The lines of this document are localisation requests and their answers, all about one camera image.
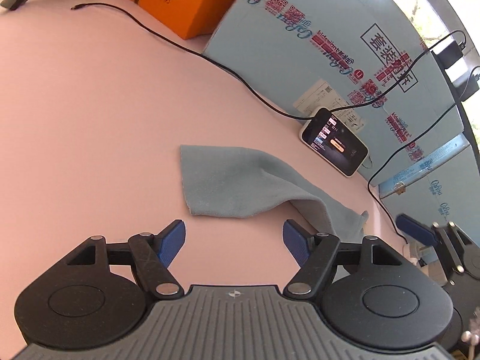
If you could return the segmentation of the light blue cardboard panel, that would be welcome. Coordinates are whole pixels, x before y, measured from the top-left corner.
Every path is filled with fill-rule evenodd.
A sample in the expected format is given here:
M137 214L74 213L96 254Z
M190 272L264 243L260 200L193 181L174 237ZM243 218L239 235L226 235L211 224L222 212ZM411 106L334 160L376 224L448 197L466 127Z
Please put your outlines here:
M406 214L430 225L454 222L479 242L479 167L461 133L378 186L393 217Z
M359 172L379 184L464 128L450 88L393 0L236 0L206 55L293 116L293 104L327 81L366 121Z

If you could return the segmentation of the pink fluffy charm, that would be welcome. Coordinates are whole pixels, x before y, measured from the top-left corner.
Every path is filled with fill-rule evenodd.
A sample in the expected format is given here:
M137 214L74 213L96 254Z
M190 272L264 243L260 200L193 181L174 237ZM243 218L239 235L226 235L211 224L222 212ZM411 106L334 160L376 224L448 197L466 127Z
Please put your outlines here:
M468 328L462 332L460 342L463 344L463 352L468 360L475 359L476 353L479 351L480 341L480 310L477 306L473 311L473 317L469 320Z

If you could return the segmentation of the white power strip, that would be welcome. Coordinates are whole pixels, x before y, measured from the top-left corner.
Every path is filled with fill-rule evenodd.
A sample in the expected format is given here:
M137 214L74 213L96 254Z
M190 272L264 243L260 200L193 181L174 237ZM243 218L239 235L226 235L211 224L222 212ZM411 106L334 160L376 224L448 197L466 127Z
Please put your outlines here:
M427 276L432 275L432 264L438 261L433 246L426 246L418 241L411 241L402 248L402 255Z

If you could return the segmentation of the left light blue cardboard panel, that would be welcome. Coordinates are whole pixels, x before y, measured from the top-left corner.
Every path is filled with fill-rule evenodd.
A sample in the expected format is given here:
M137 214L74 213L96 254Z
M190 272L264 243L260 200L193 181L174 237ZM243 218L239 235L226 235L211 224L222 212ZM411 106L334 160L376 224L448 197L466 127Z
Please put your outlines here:
M293 104L327 81L366 121L359 172L379 184L464 128L450 88L393 0L236 0L206 55L293 116Z

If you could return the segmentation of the white smartphone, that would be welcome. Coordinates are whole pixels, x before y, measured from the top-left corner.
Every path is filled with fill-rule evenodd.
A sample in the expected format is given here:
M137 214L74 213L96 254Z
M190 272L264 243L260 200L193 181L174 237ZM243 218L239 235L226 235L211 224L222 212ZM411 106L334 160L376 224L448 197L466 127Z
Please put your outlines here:
M368 157L366 144L324 107L315 109L299 139L346 177L352 177Z

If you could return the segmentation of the white shipping label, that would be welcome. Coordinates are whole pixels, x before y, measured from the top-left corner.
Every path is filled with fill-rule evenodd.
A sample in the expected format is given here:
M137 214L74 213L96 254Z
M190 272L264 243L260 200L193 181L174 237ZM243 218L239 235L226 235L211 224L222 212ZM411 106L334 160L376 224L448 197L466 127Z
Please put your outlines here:
M293 106L305 116L311 116L318 107L333 110L346 107L347 102L338 95L327 81L320 79L300 96ZM335 111L334 114L353 133L359 133L366 125L366 121L352 109Z

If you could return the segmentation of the black power adapter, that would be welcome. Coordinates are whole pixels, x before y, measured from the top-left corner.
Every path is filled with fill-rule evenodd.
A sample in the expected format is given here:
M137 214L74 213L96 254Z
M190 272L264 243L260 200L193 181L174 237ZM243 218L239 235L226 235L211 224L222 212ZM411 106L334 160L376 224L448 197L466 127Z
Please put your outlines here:
M452 41L447 47L437 54L437 59L443 69L451 68L456 62L463 58L465 43Z
M479 90L479 73L475 67L471 72L466 72L453 82L460 102L466 101Z

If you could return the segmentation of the right light blue cardboard panel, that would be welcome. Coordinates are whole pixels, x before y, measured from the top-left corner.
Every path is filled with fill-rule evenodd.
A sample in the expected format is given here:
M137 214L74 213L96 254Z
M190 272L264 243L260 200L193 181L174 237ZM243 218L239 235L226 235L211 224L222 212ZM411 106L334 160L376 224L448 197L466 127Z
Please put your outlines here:
M454 222L479 242L479 167L461 133L378 186L393 217L406 214L430 225Z

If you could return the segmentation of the light blue sweater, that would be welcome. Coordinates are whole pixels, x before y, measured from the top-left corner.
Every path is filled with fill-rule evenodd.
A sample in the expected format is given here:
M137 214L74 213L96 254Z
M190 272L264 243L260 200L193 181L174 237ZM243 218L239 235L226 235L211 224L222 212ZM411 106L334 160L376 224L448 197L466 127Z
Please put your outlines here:
M192 215L245 219L290 203L319 232L360 242L368 212L355 213L292 166L260 150L182 145L181 178Z

